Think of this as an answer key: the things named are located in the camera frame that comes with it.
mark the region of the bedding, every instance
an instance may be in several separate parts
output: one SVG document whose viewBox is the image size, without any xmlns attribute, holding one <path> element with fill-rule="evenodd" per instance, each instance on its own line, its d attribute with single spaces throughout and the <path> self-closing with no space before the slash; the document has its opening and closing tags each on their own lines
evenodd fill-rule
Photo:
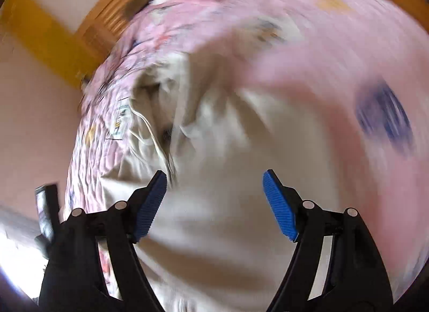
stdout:
<svg viewBox="0 0 429 312">
<path fill-rule="evenodd" d="M 263 199 L 262 174 L 259 181 L 256 175 L 258 169 L 270 168 L 265 164 L 271 161 L 276 173 L 281 169 L 280 179 L 288 180 L 287 185 L 296 187 L 304 198 L 320 201 L 321 205 L 327 202 L 337 211 L 356 207 L 377 243 L 397 299 L 420 272 L 428 253 L 428 54 L 426 32 L 387 0 L 154 0 L 135 16 L 85 89 L 64 216 L 76 207 L 87 213 L 105 210 L 126 198 L 133 187 L 142 186 L 155 167 L 163 169 L 169 174 L 170 189 L 149 237 L 139 243 L 137 251 L 166 311 L 210 311 L 207 306 L 217 311 L 264 310 L 284 275 L 293 247 L 279 233 L 272 233 L 268 204 L 264 207 L 258 198 L 245 202 L 245 194 L 236 198 L 237 185 L 247 190 L 247 184 L 235 184 L 235 193 L 226 193 L 224 203 L 208 202 L 199 211 L 225 211 L 233 228 L 239 229 L 232 234 L 224 230 L 225 241 L 217 242 L 217 259 L 223 263 L 220 266 L 237 272 L 243 262 L 233 260 L 233 256 L 245 251 L 245 277 L 272 277 L 266 288 L 244 283 L 228 285 L 228 275 L 210 282 L 198 270 L 193 271 L 190 280 L 186 270 L 166 265 L 171 259 L 189 267 L 192 253 L 183 254 L 183 246 L 194 248 L 196 253 L 195 244 L 204 231 L 209 237 L 213 235 L 212 218 L 198 218 L 198 209 L 191 210 L 190 203 L 207 201 L 212 193 L 204 190 L 216 187 L 211 181 L 222 181 L 223 176 L 220 168 L 210 177 L 206 174 L 199 179 L 206 180 L 206 184 L 193 190 L 192 197 L 187 192 L 176 192 L 186 177 L 183 171 L 190 171 L 186 168 L 191 166 L 183 162 L 188 154 L 181 155 L 183 151 L 177 148 L 181 145 L 172 148 L 177 132 L 190 140 L 185 151 L 194 148 L 189 160 L 200 163 L 201 168 L 192 170 L 192 175 L 202 176 L 207 165 L 201 151 L 217 151 L 209 161 L 222 157 L 218 159 L 227 168 L 227 162 L 235 161 L 231 152 L 234 144 L 225 140 L 222 150 L 221 139 L 240 131 L 241 137 L 248 137 L 247 145 L 239 139 L 244 155 L 253 154 L 259 159 L 250 158 L 246 166 L 230 170 L 237 180 L 255 187 L 260 184 L 255 194 Z M 218 58 L 221 61 L 210 65 Z M 226 82 L 222 88 L 227 90 L 218 96 L 226 103 L 234 96 L 240 98 L 238 103 L 242 105 L 228 106 L 234 108 L 234 113 L 251 108 L 254 119 L 262 122 L 260 132 L 268 139 L 267 144 L 276 141 L 271 145 L 278 148 L 278 156 L 272 153 L 264 159 L 268 154 L 263 143 L 255 143 L 257 132 L 249 131 L 244 121 L 226 125 L 214 136 L 208 128 L 201 128 L 207 122 L 198 118 L 211 117 L 218 111 L 216 101 L 206 102 L 212 97 L 212 83 L 218 84 L 216 80 L 203 88 L 196 86 L 200 92 L 199 100 L 193 102 L 192 119 L 186 125 L 176 121 L 192 96 L 178 95 L 173 84 L 188 83 L 183 79 L 189 78 L 198 83 L 198 77 L 183 75 L 189 71 L 193 74 L 193 59 L 202 64 L 201 74 L 228 69 L 222 75 Z M 153 81 L 145 82 L 148 77 Z M 214 117 L 220 121 L 229 118 L 225 112 Z M 196 129 L 187 131 L 189 125 Z M 301 133 L 302 141 L 294 135 L 296 131 Z M 195 145 L 191 138 L 198 135 Z M 289 145 L 301 153 L 294 154 Z M 294 171 L 291 165 L 301 158 L 301 169 Z M 148 161 L 155 163 L 151 168 L 142 167 Z M 246 168 L 252 172 L 241 173 Z M 169 203 L 173 199 L 179 200 L 176 208 Z M 228 199 L 237 207 L 245 204 L 250 214 L 267 220 L 257 231 L 263 237 L 267 231 L 264 226 L 271 229 L 271 247 L 260 246 L 258 251 L 257 244 L 263 241 L 249 234 L 250 229 L 255 230 L 252 219 L 228 209 L 232 208 L 228 207 Z M 184 234 L 185 220 L 194 236 L 186 237 L 179 248 L 169 233 Z M 222 233 L 217 233 L 213 240 L 220 241 L 221 237 Z M 210 239 L 201 243 L 202 258 L 210 249 L 207 241 Z M 229 247 L 237 251 L 226 255 L 222 248 Z M 106 280 L 114 290 L 109 259 L 103 251 L 101 255 Z M 259 257 L 271 262 L 265 270 L 257 268 L 265 265 Z"/>
</svg>

